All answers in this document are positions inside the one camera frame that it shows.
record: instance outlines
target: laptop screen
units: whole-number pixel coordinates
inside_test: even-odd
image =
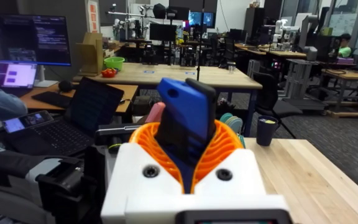
[[[110,124],[124,91],[83,77],[77,86],[65,118],[86,134],[93,135],[99,125]]]
[[[28,63],[0,63],[0,87],[32,88],[37,65]]]

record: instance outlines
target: black smartphone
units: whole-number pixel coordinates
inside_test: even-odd
[[[13,133],[50,121],[53,121],[53,117],[48,113],[48,111],[39,111],[36,113],[31,113],[18,118],[3,121],[2,125],[4,126],[6,132]]]

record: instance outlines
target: green shirt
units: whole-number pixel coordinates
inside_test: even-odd
[[[352,53],[352,49],[350,47],[340,47],[339,48],[340,57],[348,57]]]

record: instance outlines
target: black mug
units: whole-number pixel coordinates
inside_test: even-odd
[[[269,146],[273,134],[278,128],[278,120],[271,116],[260,116],[256,130],[256,143],[261,146]]]

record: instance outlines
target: monitor stand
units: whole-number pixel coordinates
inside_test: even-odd
[[[45,67],[43,65],[40,66],[39,78],[40,78],[39,80],[35,80],[35,83],[34,83],[35,87],[46,88],[46,87],[50,87],[50,86],[58,83],[58,81],[55,81],[55,80],[45,80]]]

